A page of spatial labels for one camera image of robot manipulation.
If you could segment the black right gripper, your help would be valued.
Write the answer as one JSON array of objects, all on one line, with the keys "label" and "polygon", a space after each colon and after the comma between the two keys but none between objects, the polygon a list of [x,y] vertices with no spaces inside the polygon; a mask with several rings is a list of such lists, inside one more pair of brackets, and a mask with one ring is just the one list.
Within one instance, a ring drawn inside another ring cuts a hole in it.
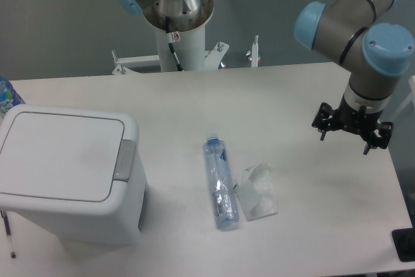
[{"label": "black right gripper", "polygon": [[392,137],[394,123],[390,121],[378,123],[382,110],[375,113],[366,111],[367,107],[352,108],[342,97],[337,109],[322,102],[312,122],[312,127],[320,133],[323,141],[328,132],[343,130],[352,134],[362,135],[366,142],[363,154],[367,155],[372,149],[386,149]]}]

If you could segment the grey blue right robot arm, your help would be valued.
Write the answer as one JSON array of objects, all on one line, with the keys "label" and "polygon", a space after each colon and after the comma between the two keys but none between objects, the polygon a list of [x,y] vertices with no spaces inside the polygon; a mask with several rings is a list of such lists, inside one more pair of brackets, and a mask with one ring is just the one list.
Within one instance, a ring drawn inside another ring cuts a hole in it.
[{"label": "grey blue right robot arm", "polygon": [[298,16],[296,40],[350,73],[338,108],[322,103],[314,117],[321,135],[343,130],[360,136],[367,151],[388,147],[394,125],[380,116],[414,54],[405,27],[378,22],[397,1],[314,1]]}]

